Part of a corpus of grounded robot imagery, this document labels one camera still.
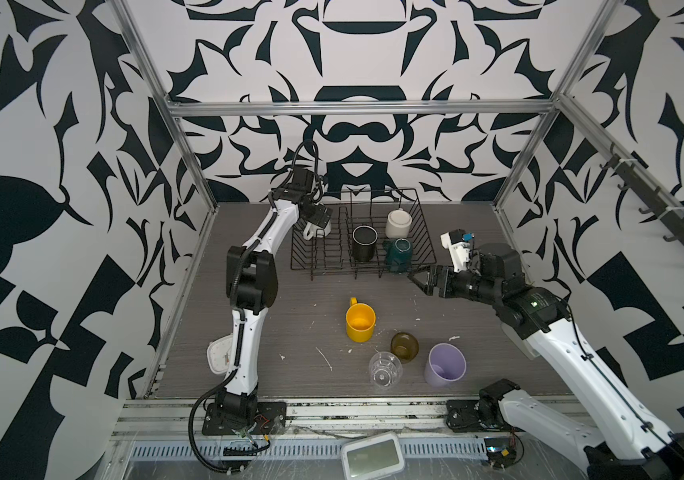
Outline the white mug red inside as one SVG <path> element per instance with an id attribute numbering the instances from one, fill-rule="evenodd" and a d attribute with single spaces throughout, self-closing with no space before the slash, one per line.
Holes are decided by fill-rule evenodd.
<path id="1" fill-rule="evenodd" d="M 412 226 L 412 216 L 403 209 L 395 209 L 388 213 L 385 235 L 388 239 L 407 238 Z"/>

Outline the black mug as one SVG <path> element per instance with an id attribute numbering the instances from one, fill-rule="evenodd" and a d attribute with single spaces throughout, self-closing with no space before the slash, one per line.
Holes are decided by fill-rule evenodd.
<path id="1" fill-rule="evenodd" d="M 356 263 L 370 262 L 377 249 L 378 233 L 371 225 L 359 225 L 352 232 L 352 258 Z"/>

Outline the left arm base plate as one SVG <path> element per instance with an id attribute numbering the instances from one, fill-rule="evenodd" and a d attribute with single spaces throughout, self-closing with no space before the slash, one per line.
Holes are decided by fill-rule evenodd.
<path id="1" fill-rule="evenodd" d="M 204 436 L 223 436 L 249 431 L 268 435 L 285 426 L 286 402 L 251 403 L 245 409 L 210 404 L 202 426 Z"/>

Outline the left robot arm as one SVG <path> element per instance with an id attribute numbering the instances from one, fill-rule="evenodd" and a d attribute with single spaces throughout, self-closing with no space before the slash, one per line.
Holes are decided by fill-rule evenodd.
<path id="1" fill-rule="evenodd" d="M 287 177 L 267 195 L 269 210 L 254 235 L 227 253 L 226 296 L 233 326 L 230 363 L 224 380 L 194 402 L 187 423 L 194 457 L 219 474 L 235 475 L 245 470 L 247 464 L 214 463 L 206 458 L 195 440 L 195 415 L 206 401 L 212 400 L 209 417 L 216 427 L 237 433 L 252 431 L 258 407 L 261 334 L 279 289 L 275 254 L 298 221 L 305 221 L 315 237 L 326 230 L 331 219 L 331 210 L 321 203 L 324 191 L 319 147 L 308 139 L 297 149 L 304 149 L 313 157 L 313 167 L 299 166 L 299 152 L 295 152 Z"/>

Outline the cream white mug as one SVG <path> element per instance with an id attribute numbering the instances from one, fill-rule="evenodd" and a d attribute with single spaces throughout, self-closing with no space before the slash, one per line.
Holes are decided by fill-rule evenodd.
<path id="1" fill-rule="evenodd" d="M 316 238 L 325 238 L 331 234 L 331 230 L 331 219 L 326 219 L 323 225 L 307 222 L 302 231 L 302 237 L 306 241 L 310 241 Z"/>

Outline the dark green mug white inside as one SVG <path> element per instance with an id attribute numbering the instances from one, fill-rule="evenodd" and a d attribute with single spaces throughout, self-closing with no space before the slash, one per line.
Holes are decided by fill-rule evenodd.
<path id="1" fill-rule="evenodd" d="M 405 273 L 411 269 L 413 247 L 407 238 L 386 239 L 385 267 L 391 273 Z"/>

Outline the yellow mug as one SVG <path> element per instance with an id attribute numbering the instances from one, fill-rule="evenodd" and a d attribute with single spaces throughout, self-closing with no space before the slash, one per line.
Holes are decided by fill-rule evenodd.
<path id="1" fill-rule="evenodd" d="M 350 340 L 356 343 L 369 341 L 376 321 L 376 313 L 370 305 L 359 302 L 355 297 L 350 298 L 345 314 L 346 333 Z"/>

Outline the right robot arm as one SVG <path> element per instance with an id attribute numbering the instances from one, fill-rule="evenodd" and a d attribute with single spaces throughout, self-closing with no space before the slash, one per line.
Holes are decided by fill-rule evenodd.
<path id="1" fill-rule="evenodd" d="M 591 479 L 684 479 L 684 432 L 675 433 L 621 382 L 581 334 L 566 300 L 528 284 L 520 255 L 504 243 L 474 247 L 461 231 L 442 244 L 451 265 L 428 265 L 428 296 L 489 305 L 521 349 L 545 359 L 594 421 L 588 427 L 503 379 L 481 390 L 477 417 L 515 428 L 571 460 Z"/>

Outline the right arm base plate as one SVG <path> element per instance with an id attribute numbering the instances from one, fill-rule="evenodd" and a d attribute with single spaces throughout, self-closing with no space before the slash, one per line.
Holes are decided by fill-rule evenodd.
<path id="1" fill-rule="evenodd" d="M 493 400 L 449 400 L 446 407 L 446 426 L 455 433 L 501 432 L 510 429 L 498 403 Z"/>

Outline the black wire dish rack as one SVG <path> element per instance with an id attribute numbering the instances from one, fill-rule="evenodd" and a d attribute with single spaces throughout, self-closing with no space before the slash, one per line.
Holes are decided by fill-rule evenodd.
<path id="1" fill-rule="evenodd" d="M 426 217 L 414 188 L 345 187 L 327 203 L 326 228 L 300 221 L 291 233 L 290 268 L 312 279 L 326 274 L 407 274 L 436 263 Z"/>

